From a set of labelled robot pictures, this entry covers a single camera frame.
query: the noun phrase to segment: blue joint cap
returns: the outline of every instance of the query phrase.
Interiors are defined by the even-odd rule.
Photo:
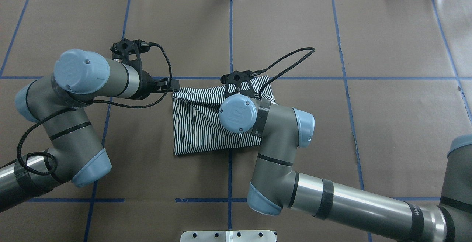
[[[99,180],[111,171],[111,163],[105,149],[99,151],[79,172],[72,178],[72,183],[78,188]]]
[[[298,147],[308,147],[315,131],[315,118],[312,114],[293,108],[298,125]]]
[[[279,215],[282,211],[282,207],[271,202],[268,198],[261,194],[253,186],[253,183],[249,183],[249,191],[247,193],[247,204],[251,209],[258,213],[265,215]]]
[[[15,107],[17,108],[17,111],[19,112],[19,114],[24,116],[28,121],[37,123],[39,122],[39,120],[31,114],[28,108],[28,104],[27,104],[28,90],[31,84],[33,84],[34,82],[35,81],[32,81],[30,84],[23,87],[23,89],[21,89],[17,93],[17,96],[15,96]]]
[[[221,103],[218,117],[228,131],[243,133],[249,131],[256,122],[256,105],[247,96],[233,94]]]
[[[73,94],[91,94],[105,85],[110,66],[101,55],[80,49],[64,52],[54,66],[58,85]]]
[[[451,143],[451,148],[450,148],[449,152],[447,153],[447,157],[449,157],[451,152],[453,152],[454,150],[456,150],[460,147],[470,145],[470,144],[472,144],[472,134],[462,135],[462,136],[459,136],[459,137],[455,138]]]

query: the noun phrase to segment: cloth bag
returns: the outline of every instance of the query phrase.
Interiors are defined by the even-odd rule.
[[[256,99],[258,91],[268,80],[268,76],[251,80]],[[242,89],[249,89],[247,82],[242,83]],[[229,92],[234,90],[234,84],[230,84]],[[270,85],[265,87],[261,96],[276,104]],[[224,85],[207,89],[183,87],[172,94],[175,155],[261,144],[260,138],[249,133],[227,131],[219,123],[218,109],[224,99]]]

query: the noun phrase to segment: black mount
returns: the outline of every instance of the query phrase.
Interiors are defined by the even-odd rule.
[[[112,59],[119,59],[121,63],[133,67],[139,74],[139,88],[136,94],[129,99],[142,100],[151,93],[163,93],[167,89],[169,92],[178,92],[180,90],[178,80],[172,79],[171,86],[169,86],[168,78],[154,80],[143,70],[140,54],[148,52],[150,47],[152,47],[151,42],[128,40],[126,38],[121,39],[120,42],[113,43],[113,46],[110,47],[111,52],[113,52]],[[130,60],[129,56],[133,54],[136,55],[136,59]]]
[[[232,96],[233,94],[237,93],[240,93],[244,96],[249,96],[251,98],[255,98],[254,87],[253,84],[251,84],[252,79],[254,79],[254,73],[252,71],[246,70],[244,72],[238,72],[236,70],[230,74],[224,74],[223,76],[221,76],[219,81],[225,85],[225,98],[228,98],[229,96]],[[247,81],[249,89],[243,90],[241,84],[245,81]],[[234,92],[229,92],[230,84],[235,85]]]

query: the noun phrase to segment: blue tape line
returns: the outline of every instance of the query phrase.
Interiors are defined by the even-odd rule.
[[[13,36],[11,37],[10,45],[8,46],[7,53],[5,54],[5,59],[3,59],[3,64],[0,69],[0,77],[3,74],[3,70],[5,69],[5,66],[7,65],[8,56],[10,56],[10,51],[13,46],[13,43],[15,42],[15,38],[17,37],[17,32],[18,32],[18,29],[20,28],[21,20],[23,19],[23,16],[25,15],[25,11],[27,10],[28,2],[29,0],[26,0],[25,5],[23,5],[23,9],[21,11],[20,17],[17,22],[17,27],[15,28],[15,32],[13,32]]]
[[[359,147],[357,144],[357,136],[355,134],[354,117],[353,117],[352,106],[351,106],[351,97],[349,96],[349,87],[347,86],[346,68],[344,66],[344,56],[343,56],[343,50],[341,49],[341,37],[339,35],[339,26],[337,23],[336,5],[335,5],[334,0],[332,0],[332,5],[333,5],[334,24],[336,27],[337,45],[339,48],[339,58],[341,59],[341,64],[342,64],[342,69],[343,69],[344,89],[346,90],[347,108],[349,109],[349,120],[351,121],[351,130],[352,130],[352,134],[354,137],[354,144],[355,144],[355,155],[357,157],[357,173],[359,174],[359,184],[361,186],[361,190],[364,190],[364,179],[362,178],[361,158],[359,156]]]
[[[128,5],[126,6],[125,21],[123,22],[123,35],[121,36],[121,39],[125,38],[126,23],[128,22],[128,13],[129,13],[130,4],[131,4],[131,0],[128,0]]]
[[[467,102],[467,98],[465,97],[465,94],[464,94],[464,89],[462,88],[462,84],[461,84],[461,81],[459,79],[459,74],[457,73],[457,69],[455,67],[455,63],[454,63],[454,60],[452,58],[452,54],[451,54],[451,50],[449,48],[449,44],[447,43],[447,40],[445,38],[445,35],[444,35],[444,31],[443,31],[443,28],[442,28],[442,24],[441,24],[441,21],[440,21],[440,17],[438,15],[438,11],[436,9],[436,3],[435,3],[435,0],[431,0],[432,4],[433,4],[433,10],[434,10],[434,15],[436,17],[436,21],[438,22],[438,26],[440,28],[440,32],[441,32],[441,36],[443,38],[443,41],[444,41],[444,45],[445,45],[445,49],[447,51],[447,56],[449,57],[449,60],[451,62],[451,65],[452,65],[452,70],[454,71],[454,76],[457,80],[457,84],[459,85],[459,88],[461,89],[461,96],[462,96],[462,101],[464,102],[464,106],[465,106],[465,109],[467,111],[467,116],[469,117],[469,121],[470,123],[472,124],[472,114],[471,114],[471,111],[470,111],[470,107],[469,107],[469,103]]]
[[[91,201],[90,201],[90,207],[89,207],[89,214],[88,214],[88,217],[87,217],[87,225],[86,225],[86,233],[84,235],[84,242],[87,242],[88,240],[88,234],[89,234],[89,231],[90,231],[90,223],[91,223],[91,215],[93,213],[93,205],[94,205],[94,200],[95,200],[95,195],[97,193],[97,185],[98,185],[98,181],[95,181],[93,183],[93,190],[92,190],[92,193],[91,193]]]
[[[42,76],[2,76],[0,79],[41,79]]]
[[[108,101],[113,102],[113,97],[110,97]],[[105,147],[105,138],[107,137],[108,123],[110,122],[110,111],[111,111],[111,104],[108,105],[107,116],[105,118],[105,125],[103,126],[103,136],[101,137],[101,145],[103,147]]]
[[[27,202],[91,202],[91,198],[32,198]],[[120,203],[124,198],[97,198],[95,202]]]
[[[169,76],[156,76],[152,77],[153,79],[162,79],[166,78]],[[209,77],[199,77],[199,76],[172,76],[172,79],[178,79],[178,80],[219,80],[221,77],[217,76],[209,76]]]
[[[176,202],[228,202],[227,198],[176,198]]]
[[[455,77],[346,77],[348,80],[455,80]]]
[[[2,76],[0,79],[41,79],[43,76]],[[155,76],[162,79],[169,76]],[[172,76],[178,80],[219,80],[219,76]],[[347,80],[457,80],[455,77],[346,77]],[[344,80],[344,77],[280,77],[279,80]],[[472,77],[459,77],[459,80],[472,80]]]
[[[229,73],[233,72],[233,0],[229,0]]]
[[[105,118],[105,126],[103,127],[103,136],[101,137],[101,144],[103,146],[105,146],[105,138],[107,137],[107,132],[108,132],[108,122],[110,122],[110,110],[111,110],[111,104],[108,105],[107,117]],[[84,235],[84,242],[87,242],[87,240],[88,240],[88,234],[89,234],[90,223],[91,223],[91,216],[93,214],[93,204],[96,202],[95,198],[96,198],[96,194],[97,194],[97,186],[98,186],[98,180],[93,183],[93,191],[91,193],[89,215],[88,215],[88,218],[87,218],[87,225],[86,225],[86,233]]]
[[[233,150],[229,149],[228,154],[228,230],[233,227],[231,215],[231,199],[233,198]]]
[[[392,197],[395,200],[409,201],[409,200],[429,200],[429,201],[439,201],[441,197]]]

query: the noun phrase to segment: ur logo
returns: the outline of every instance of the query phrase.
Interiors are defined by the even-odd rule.
[[[413,206],[413,208],[414,208],[413,213],[414,213],[415,215],[420,215],[420,210],[418,209],[418,207]]]
[[[229,120],[234,123],[242,123],[244,121],[244,111],[246,108],[235,106],[231,108],[231,113],[229,114]]]

